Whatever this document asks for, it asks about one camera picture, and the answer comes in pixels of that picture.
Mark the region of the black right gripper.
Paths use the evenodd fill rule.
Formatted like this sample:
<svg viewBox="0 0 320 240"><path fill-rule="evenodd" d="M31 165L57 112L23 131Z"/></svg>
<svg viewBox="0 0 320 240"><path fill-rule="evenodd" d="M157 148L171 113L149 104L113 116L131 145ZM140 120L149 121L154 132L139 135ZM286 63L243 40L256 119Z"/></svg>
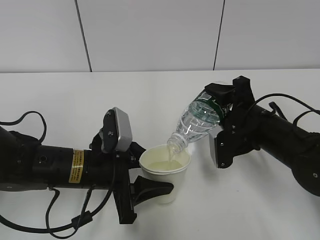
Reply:
<svg viewBox="0 0 320 240"><path fill-rule="evenodd" d="M250 137L251 127L245 123L245 114L255 102L250 79L241 75L233 79L231 85L210 83L204 92L210 96L206 104L224 118L218 136L224 138L231 158L257 150L258 145Z"/></svg>

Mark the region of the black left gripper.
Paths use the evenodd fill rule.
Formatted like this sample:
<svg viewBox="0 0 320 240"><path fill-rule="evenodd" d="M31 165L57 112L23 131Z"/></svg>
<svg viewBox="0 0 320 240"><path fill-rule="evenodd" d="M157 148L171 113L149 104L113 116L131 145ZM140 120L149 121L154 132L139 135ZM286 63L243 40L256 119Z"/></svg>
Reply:
<svg viewBox="0 0 320 240"><path fill-rule="evenodd" d="M103 153L101 146L102 140L97 134L85 154L87 169L84 182L92 189L107 189L107 193L95 210L85 212L85 224L103 209L110 196L114 197L119 223L132 224L137 218L134 206L168 195L174 189L172 183L150 180L140 175L134 183L130 182L129 170L140 168L140 158L146 151L137 142L133 141L125 152L114 150Z"/></svg>

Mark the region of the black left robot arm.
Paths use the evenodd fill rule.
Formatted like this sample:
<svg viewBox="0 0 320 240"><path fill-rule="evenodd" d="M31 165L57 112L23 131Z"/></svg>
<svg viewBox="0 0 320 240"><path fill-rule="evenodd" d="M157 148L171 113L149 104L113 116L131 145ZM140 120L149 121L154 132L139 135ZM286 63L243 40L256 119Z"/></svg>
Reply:
<svg viewBox="0 0 320 240"><path fill-rule="evenodd" d="M173 184L138 176L130 182L129 170L139 167L144 149L133 142L125 152L102 151L95 136L89 150L42 145L16 131L0 131L0 189L8 192L45 190L48 187L110 190L121 224L132 224L134 207L170 194Z"/></svg>

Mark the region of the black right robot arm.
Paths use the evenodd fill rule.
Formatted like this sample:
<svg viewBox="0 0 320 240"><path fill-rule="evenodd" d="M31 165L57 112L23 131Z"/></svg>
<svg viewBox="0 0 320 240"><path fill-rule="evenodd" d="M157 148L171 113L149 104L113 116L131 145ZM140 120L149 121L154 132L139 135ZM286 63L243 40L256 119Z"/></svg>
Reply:
<svg viewBox="0 0 320 240"><path fill-rule="evenodd" d="M309 193L320 195L320 134L298 127L298 121L319 110L284 93L254 98L249 78L239 76L231 85L210 83L204 91L219 107L232 106L220 123L222 130L210 138L210 154L218 169L230 167L234 157L253 150L264 150L291 169L298 184ZM258 104L271 97L284 97L307 108L289 122L275 102L270 110Z"/></svg>

